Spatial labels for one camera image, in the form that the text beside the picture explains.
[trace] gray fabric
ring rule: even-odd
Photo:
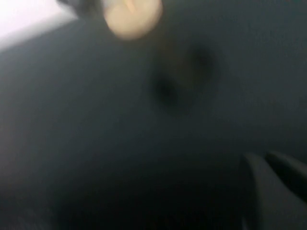
[[[275,151],[269,152],[265,160],[283,183],[307,202],[307,165],[291,156]]]
[[[243,186],[249,186],[244,187],[249,202],[245,213],[252,230],[306,229],[307,205],[282,183],[262,157],[244,155],[240,173]]]

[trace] dark object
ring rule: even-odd
[[[156,59],[154,92],[165,106],[185,106],[196,99],[197,93],[212,78],[214,59],[201,46],[191,48],[185,55],[180,51],[178,55],[173,48],[161,49]]]
[[[79,17],[91,16],[99,13],[101,7],[99,0],[57,0],[61,4],[69,6]]]
[[[306,172],[307,165],[280,153],[268,153],[265,159],[244,155],[240,175],[248,230],[306,229],[307,204],[301,197],[306,194]]]

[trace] blurry beige object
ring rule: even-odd
[[[120,0],[105,9],[104,17],[117,37],[133,40],[154,29],[162,10],[161,0]]]

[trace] bright light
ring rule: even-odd
[[[150,32],[161,15],[161,0],[116,1],[104,13],[110,30],[124,40],[137,39]]]
[[[73,20],[56,0],[0,0],[0,49]]]

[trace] dark gray surface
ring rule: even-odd
[[[214,41],[221,65],[194,107],[176,116],[152,103],[150,46],[123,44],[97,20],[2,52],[3,192],[63,194],[135,175],[132,166],[150,161],[152,173],[193,168],[208,184],[231,184],[224,172],[252,150],[307,161],[307,4],[273,2],[167,4],[165,26],[179,42]],[[159,166],[166,156],[177,165]]]

